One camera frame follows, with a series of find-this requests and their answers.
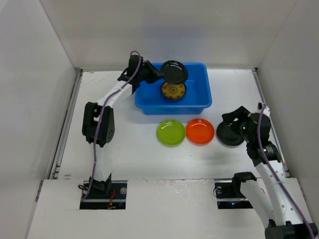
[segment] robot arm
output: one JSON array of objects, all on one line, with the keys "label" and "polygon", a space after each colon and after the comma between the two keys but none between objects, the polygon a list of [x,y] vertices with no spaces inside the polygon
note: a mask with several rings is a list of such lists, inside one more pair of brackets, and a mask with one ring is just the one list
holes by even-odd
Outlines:
[{"label": "robot arm", "polygon": [[264,110],[261,110],[262,108],[259,103],[256,113],[250,113],[240,107],[234,112],[222,115],[231,130],[243,136],[247,142],[247,153],[262,177],[268,195],[261,190],[251,172],[236,173],[232,179],[233,190],[249,200],[264,225],[266,239],[308,239],[312,238],[310,231],[315,237],[318,234],[316,225],[308,224],[303,218],[285,187],[282,158],[276,146],[269,141],[270,110],[268,107]]},{"label": "robot arm", "polygon": [[[112,90],[97,102],[88,102],[86,104],[82,125],[82,134],[85,136],[86,141],[89,143],[96,142],[100,147],[104,147],[106,143],[109,143],[115,133],[113,111],[115,103],[133,94],[140,86],[141,81],[152,84],[161,78],[171,84],[181,84],[187,80],[188,71],[182,63],[177,61],[164,62],[159,71],[149,61],[143,59],[142,56],[131,55],[127,69],[118,78]],[[106,164],[109,160],[97,160],[95,144],[93,145],[93,153],[94,166],[89,184],[80,185],[80,188],[86,190],[87,195],[90,190],[94,190],[94,193],[100,195],[109,195],[112,183],[111,170],[105,171],[105,167],[101,167],[101,164]]]}]

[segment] plate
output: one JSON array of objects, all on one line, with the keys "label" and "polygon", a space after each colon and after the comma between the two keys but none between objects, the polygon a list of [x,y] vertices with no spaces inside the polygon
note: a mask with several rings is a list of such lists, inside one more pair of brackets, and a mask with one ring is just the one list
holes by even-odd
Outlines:
[{"label": "plate", "polygon": [[185,84],[171,84],[164,82],[161,86],[161,92],[165,98],[173,101],[181,100],[186,94],[186,85]]},{"label": "plate", "polygon": [[215,136],[213,125],[205,119],[193,119],[186,127],[188,139],[195,144],[207,144]]},{"label": "plate", "polygon": [[239,146],[244,142],[244,138],[241,135],[234,133],[230,129],[230,124],[222,122],[217,127],[217,137],[219,140],[227,146]]},{"label": "plate", "polygon": [[157,129],[158,139],[168,146],[177,146],[183,142],[186,131],[183,124],[177,120],[166,120]]}]

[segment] red plate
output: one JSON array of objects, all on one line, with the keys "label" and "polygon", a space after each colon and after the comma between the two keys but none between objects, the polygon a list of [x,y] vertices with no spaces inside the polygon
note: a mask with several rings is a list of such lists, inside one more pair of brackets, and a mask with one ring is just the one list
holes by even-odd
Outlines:
[{"label": "red plate", "polygon": [[193,119],[186,127],[187,138],[196,144],[207,144],[215,136],[213,125],[205,119]]}]

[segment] white wall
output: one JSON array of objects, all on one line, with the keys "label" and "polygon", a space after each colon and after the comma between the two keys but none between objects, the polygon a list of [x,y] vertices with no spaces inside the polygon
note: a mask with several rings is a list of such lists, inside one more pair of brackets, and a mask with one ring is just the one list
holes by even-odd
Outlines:
[{"label": "white wall", "polygon": [[296,0],[41,0],[76,67],[151,61],[260,64]]},{"label": "white wall", "polygon": [[38,0],[0,1],[0,238],[26,237],[74,69]]},{"label": "white wall", "polygon": [[309,193],[307,184],[319,179],[318,13],[318,0],[298,0],[257,71],[288,168],[302,180],[314,219],[319,193]]}]

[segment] blue tub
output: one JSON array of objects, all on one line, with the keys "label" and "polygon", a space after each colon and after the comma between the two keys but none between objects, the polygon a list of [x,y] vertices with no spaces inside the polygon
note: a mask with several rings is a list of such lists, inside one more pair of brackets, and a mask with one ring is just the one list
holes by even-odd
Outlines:
[{"label": "blue tub", "polygon": [[[162,63],[153,64],[158,70]],[[135,93],[135,105],[146,115],[198,115],[212,104],[206,66],[185,63],[188,70],[186,95],[179,101],[166,99],[161,93],[164,79],[153,84],[141,82]]]}]

